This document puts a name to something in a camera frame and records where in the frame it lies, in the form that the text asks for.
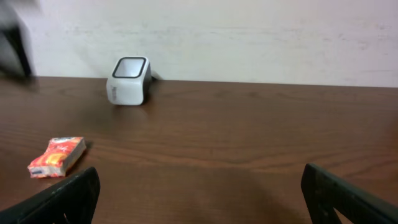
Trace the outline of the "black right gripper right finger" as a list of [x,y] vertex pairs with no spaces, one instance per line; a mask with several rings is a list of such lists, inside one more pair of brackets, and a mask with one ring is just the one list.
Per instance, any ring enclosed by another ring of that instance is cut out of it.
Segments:
[[313,223],[340,223],[340,212],[352,223],[397,224],[397,207],[332,173],[307,164],[301,189]]

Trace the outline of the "orange tissue pack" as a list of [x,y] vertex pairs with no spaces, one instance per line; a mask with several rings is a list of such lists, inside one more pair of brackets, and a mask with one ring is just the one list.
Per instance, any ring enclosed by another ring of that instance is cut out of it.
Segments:
[[85,150],[84,137],[52,138],[45,152],[28,165],[30,177],[65,177]]

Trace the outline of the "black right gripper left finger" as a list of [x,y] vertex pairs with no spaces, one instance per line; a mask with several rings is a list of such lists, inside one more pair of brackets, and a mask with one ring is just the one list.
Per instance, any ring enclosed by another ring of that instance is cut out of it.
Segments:
[[1,211],[1,223],[90,224],[100,188],[96,169],[89,167]]

